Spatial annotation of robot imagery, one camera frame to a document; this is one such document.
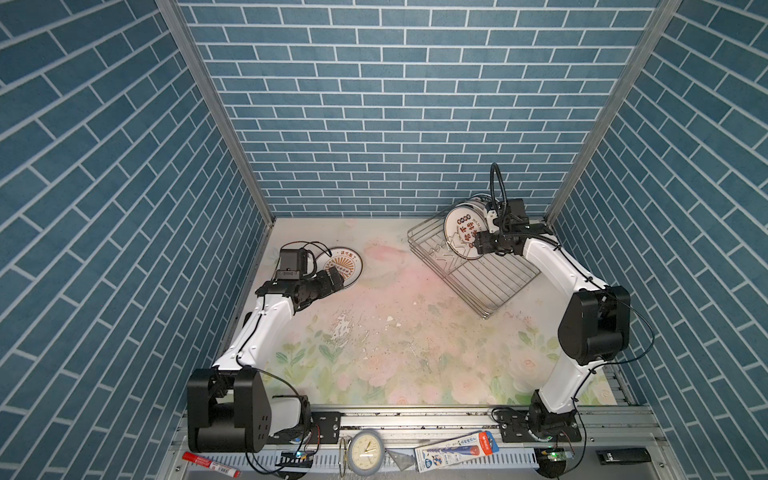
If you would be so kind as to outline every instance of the packaging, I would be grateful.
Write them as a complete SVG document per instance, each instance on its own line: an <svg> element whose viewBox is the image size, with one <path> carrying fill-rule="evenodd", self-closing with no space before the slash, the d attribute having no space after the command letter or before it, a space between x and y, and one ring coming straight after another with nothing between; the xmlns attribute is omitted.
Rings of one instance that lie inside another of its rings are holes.
<svg viewBox="0 0 768 480"><path fill-rule="evenodd" d="M430 472L473 458L485 457L498 452L498 445L489 431L475 432L457 439L418 447L416 468L419 472Z"/></svg>

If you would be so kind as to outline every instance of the clock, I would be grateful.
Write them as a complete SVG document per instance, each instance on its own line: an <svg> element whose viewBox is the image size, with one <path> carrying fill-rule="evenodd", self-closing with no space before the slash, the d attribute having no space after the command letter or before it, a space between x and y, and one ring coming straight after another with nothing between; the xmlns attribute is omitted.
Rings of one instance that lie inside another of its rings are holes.
<svg viewBox="0 0 768 480"><path fill-rule="evenodd" d="M374 430L361 430L349 442L346 461L357 475L367 477L378 472L384 462L384 442Z"/></svg>

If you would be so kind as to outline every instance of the white plate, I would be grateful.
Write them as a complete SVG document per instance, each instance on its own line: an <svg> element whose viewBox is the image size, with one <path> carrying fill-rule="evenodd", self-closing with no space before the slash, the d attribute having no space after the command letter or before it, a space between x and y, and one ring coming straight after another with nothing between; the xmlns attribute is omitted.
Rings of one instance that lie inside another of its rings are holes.
<svg viewBox="0 0 768 480"><path fill-rule="evenodd" d="M474 204L456 206L445 216L443 225L448 246L456 255L467 260L477 260L482 257L472 244L478 232L484 232L487 229L485 218L480 214L478 206Z"/></svg>
<svg viewBox="0 0 768 480"><path fill-rule="evenodd" d="M330 256L322 252L317 256L317 269L329 270L335 266L344 279L344 288L352 286L362 273L362 258L350 248L334 247Z"/></svg>

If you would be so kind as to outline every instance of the black motor joint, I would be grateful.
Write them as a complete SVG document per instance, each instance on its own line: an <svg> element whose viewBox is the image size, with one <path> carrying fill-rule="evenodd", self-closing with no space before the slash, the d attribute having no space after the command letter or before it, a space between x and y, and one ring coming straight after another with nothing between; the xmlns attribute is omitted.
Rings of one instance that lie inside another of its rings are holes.
<svg viewBox="0 0 768 480"><path fill-rule="evenodd" d="M258 296L276 293L288 296L293 301L293 310L298 312L307 308L312 302L338 292L344 288L344 278L335 266L321 270L312 276L303 274L307 270L307 254L303 248L280 251L282 270L277 272L277 278L266 282L258 290Z"/></svg>
<svg viewBox="0 0 768 480"><path fill-rule="evenodd" d="M507 202L507 208L493 224L498 227L494 233L479 232L474 246L478 254L496 253L522 255L525 241L533 235L551 234L552 231L543 223L531 223L525 213L523 199L515 198Z"/></svg>

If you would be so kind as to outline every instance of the black object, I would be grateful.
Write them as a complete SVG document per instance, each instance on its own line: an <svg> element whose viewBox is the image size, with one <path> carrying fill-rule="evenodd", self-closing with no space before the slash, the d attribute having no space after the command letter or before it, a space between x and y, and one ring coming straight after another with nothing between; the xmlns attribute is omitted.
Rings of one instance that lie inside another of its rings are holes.
<svg viewBox="0 0 768 480"><path fill-rule="evenodd" d="M234 390L234 402L217 398ZM258 452L272 425L270 401L255 369L221 373L196 369L187 382L187 429L192 452Z"/></svg>
<svg viewBox="0 0 768 480"><path fill-rule="evenodd" d="M293 452L284 452L282 458L275 464L275 468L280 467L294 467L294 468L312 468L312 464L315 462L313 456L315 452L310 452L312 455L308 455L304 460L293 456Z"/></svg>
<svg viewBox="0 0 768 480"><path fill-rule="evenodd" d="M551 460L546 452L564 452L564 449L534 449L538 470L536 472L544 478L560 478L565 472L566 462Z"/></svg>
<svg viewBox="0 0 768 480"><path fill-rule="evenodd" d="M280 265L282 268L275 274L277 280L301 280L308 273L310 252L304 248L283 248L280 251Z"/></svg>
<svg viewBox="0 0 768 480"><path fill-rule="evenodd" d="M581 440L581 432L579 432L576 423L576 411L572 410L568 413L550 412L544 402L541 401L538 390L533 392L531 397L526 426L537 439L555 437L560 432L565 432L572 442Z"/></svg>
<svg viewBox="0 0 768 480"><path fill-rule="evenodd" d="M534 394L534 398L531 399L531 405L535 398L537 398L538 392ZM547 437L558 438L561 442L566 442L568 438L572 442L579 442L581 440L581 432L578 427L574 427L575 420L570 423L561 422L558 423L555 431L549 433L547 431L533 432L530 427L528 417L530 415L530 409L528 412L525 410L516 410L511 407L498 407L493 413L493 419L498 422L499 430L502 432L502 441L504 443L519 443L519 442L541 442L546 441Z"/></svg>
<svg viewBox="0 0 768 480"><path fill-rule="evenodd" d="M293 301L293 311L307 308L313 301L344 288L344 278L335 266L321 270L313 278L300 280L269 280L256 290L259 296L276 293Z"/></svg>
<svg viewBox="0 0 768 480"><path fill-rule="evenodd" d="M579 365L615 358L629 345L629 302L622 286L574 292L558 327L563 352Z"/></svg>
<svg viewBox="0 0 768 480"><path fill-rule="evenodd" d="M322 445L335 445L339 443L341 412L311 412L310 418L310 430L313 433L316 433L316 426L320 427L320 443ZM290 430L282 430L269 437L267 443L269 445L288 445L292 440L300 436L294 433ZM310 444L312 443L317 443L317 440L312 440Z"/></svg>
<svg viewBox="0 0 768 480"><path fill-rule="evenodd" d="M474 246L478 253L496 253L504 256L507 253L522 255L525 241L536 235L552 234L552 230L544 223L531 223L525 213L525 203L521 198L515 198L507 202L507 208L499 217L493 220L498 231L478 232Z"/></svg>
<svg viewBox="0 0 768 480"><path fill-rule="evenodd" d="M600 465L635 465L650 462L650 453L643 448L598 450Z"/></svg>

